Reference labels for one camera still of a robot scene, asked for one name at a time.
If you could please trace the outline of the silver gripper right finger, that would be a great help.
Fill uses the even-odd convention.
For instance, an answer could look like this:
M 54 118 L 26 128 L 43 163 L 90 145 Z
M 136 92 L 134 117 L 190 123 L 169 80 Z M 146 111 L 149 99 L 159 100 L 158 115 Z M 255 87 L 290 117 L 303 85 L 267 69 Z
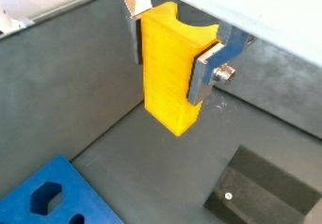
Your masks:
M 234 59 L 255 41 L 251 35 L 226 22 L 219 23 L 217 33 L 219 42 L 207 48 L 195 58 L 187 101 L 198 105 L 211 93 L 217 82 L 229 83 L 235 70 L 227 62 Z

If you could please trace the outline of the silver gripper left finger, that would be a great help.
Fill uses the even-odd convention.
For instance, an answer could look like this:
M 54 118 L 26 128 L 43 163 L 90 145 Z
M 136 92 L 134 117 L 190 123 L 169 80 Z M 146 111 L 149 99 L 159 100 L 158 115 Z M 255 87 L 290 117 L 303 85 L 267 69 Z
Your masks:
M 151 0 L 120 0 L 132 38 L 132 54 L 136 64 L 142 64 L 142 13 L 153 8 Z

